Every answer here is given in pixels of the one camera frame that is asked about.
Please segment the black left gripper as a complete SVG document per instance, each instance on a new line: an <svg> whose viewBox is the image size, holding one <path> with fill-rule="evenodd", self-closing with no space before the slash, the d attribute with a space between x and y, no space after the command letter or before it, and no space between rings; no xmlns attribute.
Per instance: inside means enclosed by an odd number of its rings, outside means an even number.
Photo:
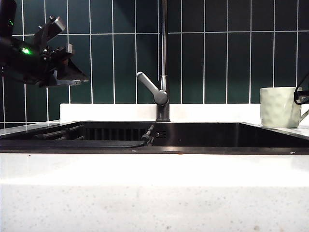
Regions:
<svg viewBox="0 0 309 232"><path fill-rule="evenodd" d="M14 70L22 74L27 84L49 86L77 86L89 77L70 59L73 56L73 45L53 50L44 49L14 39Z"/></svg>

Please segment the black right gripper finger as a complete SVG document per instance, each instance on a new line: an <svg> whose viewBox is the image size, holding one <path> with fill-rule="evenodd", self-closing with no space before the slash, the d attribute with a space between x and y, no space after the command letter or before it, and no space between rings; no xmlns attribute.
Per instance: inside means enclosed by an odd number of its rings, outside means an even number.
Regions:
<svg viewBox="0 0 309 232"><path fill-rule="evenodd" d="M303 82L309 78L309 74L307 73L305 77L297 84L294 91L294 102L297 105L303 105L309 103L309 90L301 90L300 87Z"/></svg>

